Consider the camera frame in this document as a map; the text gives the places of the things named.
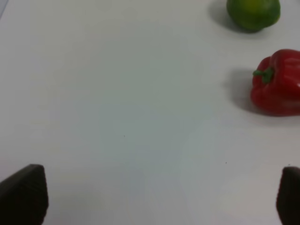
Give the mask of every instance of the bell pepper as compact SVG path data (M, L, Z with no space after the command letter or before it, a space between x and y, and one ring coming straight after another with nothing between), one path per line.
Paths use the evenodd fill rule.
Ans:
M267 114L300 115L300 52L282 49L253 73L251 100Z

